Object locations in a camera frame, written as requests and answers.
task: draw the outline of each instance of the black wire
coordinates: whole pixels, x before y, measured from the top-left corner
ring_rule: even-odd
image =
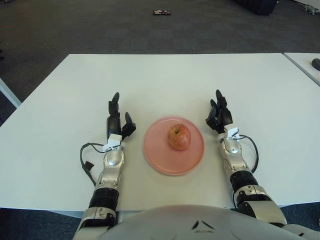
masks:
[[[91,175],[91,173],[90,173],[90,170],[87,168],[87,166],[85,165],[84,160],[83,160],[83,158],[82,158],[82,152],[83,152],[84,149],[85,149],[86,147],[88,147],[88,146],[93,147],[94,150],[96,150],[98,153],[101,153],[101,154],[105,154],[105,153],[111,151],[112,148],[109,149],[109,150],[106,150],[106,151],[99,151],[98,149],[95,148],[95,146],[101,146],[101,147],[102,147],[103,144],[88,142],[88,143],[84,144],[84,145],[81,147],[81,149],[80,149],[80,162],[81,162],[82,169],[84,170],[85,174],[87,174],[87,176],[89,177],[89,179],[91,180],[91,182],[93,183],[93,185],[96,186],[96,182],[95,182],[95,180],[93,179],[93,177],[92,177],[92,175]]]
[[[251,170],[252,173],[254,173],[256,170],[257,170],[257,167],[258,167],[258,163],[259,163],[259,153],[258,153],[258,148],[257,148],[257,145],[255,144],[255,142],[253,141],[253,139],[249,136],[246,136],[246,135],[239,135],[240,137],[242,138],[235,138],[236,140],[240,140],[240,139],[249,139],[251,141],[251,143],[253,144],[253,147],[254,147],[254,150],[255,150],[255,155],[256,155],[256,159],[255,159],[255,163],[254,163],[254,166]]]

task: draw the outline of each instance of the white table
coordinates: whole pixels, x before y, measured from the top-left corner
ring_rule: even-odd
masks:
[[[285,52],[284,56],[320,86],[320,71],[311,65],[313,59],[320,59],[320,53]]]
[[[106,142],[108,101],[137,130],[127,139],[118,210],[163,205],[233,207],[217,134],[205,123],[216,89],[226,96],[240,133],[259,149],[257,181],[279,205],[320,200],[320,88],[280,53],[204,55],[69,55],[0,127],[0,207],[83,211],[93,185],[79,161],[87,142]],[[148,127],[164,116],[192,121],[205,140],[200,164],[182,176],[157,172],[142,148]],[[242,140],[244,159],[255,153]],[[83,156],[102,170],[103,155]]]

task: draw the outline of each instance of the gray carpet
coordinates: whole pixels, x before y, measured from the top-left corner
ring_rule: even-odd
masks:
[[[156,9],[172,16],[152,16]],[[280,0],[269,16],[232,0],[0,1],[0,22],[0,78],[21,101],[70,53],[320,52],[320,16],[290,0]],[[14,110],[0,94],[0,125]],[[289,223],[317,228],[319,203],[283,211]],[[72,239],[79,223],[46,211],[3,209],[1,221],[0,239],[7,240]]]

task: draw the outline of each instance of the small object on floor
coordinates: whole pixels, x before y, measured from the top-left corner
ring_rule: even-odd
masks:
[[[152,11],[152,15],[171,15],[171,12],[170,11],[167,11],[167,10],[153,10]]]
[[[319,58],[315,58],[312,60],[311,65],[320,71],[320,59]]]

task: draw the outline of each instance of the black object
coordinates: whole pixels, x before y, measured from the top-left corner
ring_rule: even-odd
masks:
[[[242,214],[245,214],[245,215],[248,215],[250,217],[253,217],[253,218],[256,218],[256,215],[255,215],[255,212],[254,210],[251,208],[251,206],[246,203],[246,202],[243,202],[241,203],[239,206],[238,206],[238,212],[239,213],[242,213]]]
[[[122,140],[130,136],[136,130],[136,124],[132,122],[128,112],[125,113],[125,125],[122,128]]]
[[[315,58],[312,60],[311,65],[320,71],[320,59],[319,58]]]
[[[106,119],[107,133],[106,137],[109,138],[110,134],[121,135],[121,123],[119,110],[119,93],[117,92],[112,101],[109,101],[109,114],[110,116]]]
[[[166,16],[170,16],[171,15],[171,12],[170,11],[167,11],[167,10],[154,10],[152,11],[152,15],[166,15]]]
[[[268,15],[274,11],[277,0],[234,0],[256,14]]]
[[[258,185],[257,180],[250,171],[236,171],[230,176],[230,182],[234,192],[247,185]]]
[[[217,89],[215,91],[217,103],[211,99],[211,111],[205,120],[206,124],[212,129],[216,130],[219,134],[225,132],[225,125],[233,123],[231,112],[227,108],[227,101],[221,92]]]
[[[118,204],[119,192],[113,188],[102,187],[94,191],[89,208],[104,207],[116,210]]]

